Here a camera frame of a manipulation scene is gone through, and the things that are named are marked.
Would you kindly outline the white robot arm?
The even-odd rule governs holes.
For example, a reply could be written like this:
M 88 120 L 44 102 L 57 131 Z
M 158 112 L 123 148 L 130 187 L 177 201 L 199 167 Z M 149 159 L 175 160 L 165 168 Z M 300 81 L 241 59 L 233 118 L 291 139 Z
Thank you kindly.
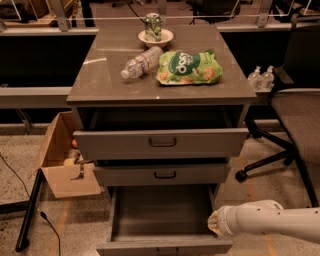
M 281 234 L 319 244 L 320 208 L 284 209 L 274 200 L 224 205 L 210 215 L 207 226 L 226 237 Z

